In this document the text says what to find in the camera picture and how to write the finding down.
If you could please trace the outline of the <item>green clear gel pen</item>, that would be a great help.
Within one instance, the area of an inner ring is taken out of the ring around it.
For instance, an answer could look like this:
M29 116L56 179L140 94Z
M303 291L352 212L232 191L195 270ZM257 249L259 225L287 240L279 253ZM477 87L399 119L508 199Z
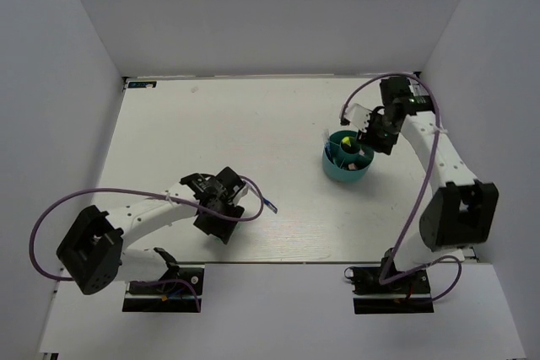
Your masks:
M329 150L330 149L330 132L327 128L324 129L322 133L322 137L323 137L324 148L326 150Z

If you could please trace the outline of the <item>blue clear gel pen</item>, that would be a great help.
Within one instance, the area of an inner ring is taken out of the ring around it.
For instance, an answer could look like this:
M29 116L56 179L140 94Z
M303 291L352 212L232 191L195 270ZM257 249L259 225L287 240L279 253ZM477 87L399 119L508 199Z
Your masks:
M336 153L339 148L339 144L332 142L330 140L327 140L325 143L325 153L328 158L328 160L331 162L331 164L336 164Z

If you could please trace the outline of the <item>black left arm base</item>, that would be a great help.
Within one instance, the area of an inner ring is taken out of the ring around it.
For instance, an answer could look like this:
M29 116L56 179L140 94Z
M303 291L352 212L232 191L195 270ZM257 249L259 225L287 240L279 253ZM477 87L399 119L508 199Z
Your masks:
M123 299L124 313L196 314L201 312L205 265L168 270L156 282L129 283Z

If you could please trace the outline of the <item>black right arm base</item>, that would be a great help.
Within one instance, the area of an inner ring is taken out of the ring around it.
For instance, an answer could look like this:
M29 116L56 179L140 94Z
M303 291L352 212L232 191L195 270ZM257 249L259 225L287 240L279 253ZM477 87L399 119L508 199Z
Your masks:
M357 315L434 313L426 271L418 271L386 285L379 283L376 266L350 266L343 275L353 286L354 313Z

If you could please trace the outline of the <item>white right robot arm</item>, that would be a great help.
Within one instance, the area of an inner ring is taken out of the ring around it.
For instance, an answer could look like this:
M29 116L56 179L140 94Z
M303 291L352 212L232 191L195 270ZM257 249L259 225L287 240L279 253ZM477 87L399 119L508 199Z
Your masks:
M440 109L427 90L410 88L418 77L408 73L377 76L381 105L362 110L353 120L362 145L390 154L399 138L413 148L425 175L413 209L395 245L381 262L379 283L398 292L412 274L450 253L488 240L499 191L482 182L464 163L443 128Z

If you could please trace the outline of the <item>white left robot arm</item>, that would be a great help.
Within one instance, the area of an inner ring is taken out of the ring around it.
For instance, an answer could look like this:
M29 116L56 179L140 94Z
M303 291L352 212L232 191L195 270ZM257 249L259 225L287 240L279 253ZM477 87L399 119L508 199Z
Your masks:
M133 244L188 218L227 244L245 211L239 201L247 192L246 182L226 167L217 175L188 175L164 194L129 206L110 211L86 207L57 248L57 257L85 295L114 281L168 292L181 278L178 261L163 248L136 250Z

